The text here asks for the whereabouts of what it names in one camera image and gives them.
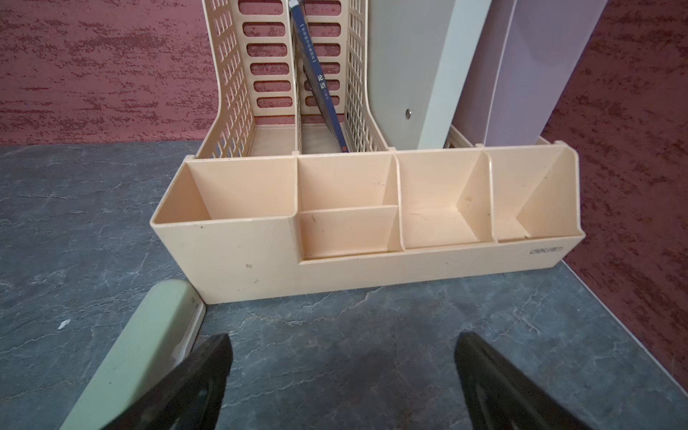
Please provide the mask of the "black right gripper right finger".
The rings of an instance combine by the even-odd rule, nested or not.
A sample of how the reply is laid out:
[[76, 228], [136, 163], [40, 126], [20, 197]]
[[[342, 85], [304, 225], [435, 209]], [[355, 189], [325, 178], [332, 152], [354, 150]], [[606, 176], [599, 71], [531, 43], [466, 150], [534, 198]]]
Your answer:
[[460, 334], [454, 362], [475, 429], [588, 429], [474, 331]]

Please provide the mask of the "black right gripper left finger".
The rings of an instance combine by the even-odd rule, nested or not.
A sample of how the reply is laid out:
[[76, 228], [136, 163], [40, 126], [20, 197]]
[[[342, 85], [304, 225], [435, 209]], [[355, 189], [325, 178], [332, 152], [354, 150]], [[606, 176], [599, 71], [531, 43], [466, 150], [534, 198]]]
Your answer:
[[105, 428], [215, 428], [232, 363], [229, 335], [211, 336]]

